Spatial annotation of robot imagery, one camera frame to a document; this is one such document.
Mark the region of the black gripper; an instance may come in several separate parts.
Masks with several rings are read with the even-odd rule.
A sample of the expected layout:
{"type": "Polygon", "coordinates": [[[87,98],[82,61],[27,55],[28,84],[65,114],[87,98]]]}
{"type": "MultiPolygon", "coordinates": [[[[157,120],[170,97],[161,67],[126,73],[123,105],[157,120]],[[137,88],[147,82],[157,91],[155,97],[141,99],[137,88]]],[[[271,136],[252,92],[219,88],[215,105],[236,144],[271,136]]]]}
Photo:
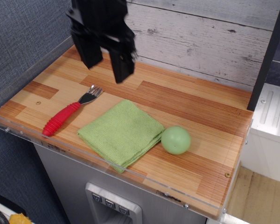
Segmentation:
{"type": "Polygon", "coordinates": [[[100,45],[110,49],[117,84],[133,74],[135,67],[135,35],[125,23],[127,14],[125,0],[76,0],[67,12],[75,29],[71,35],[81,61],[90,69],[103,60],[100,45]]]}

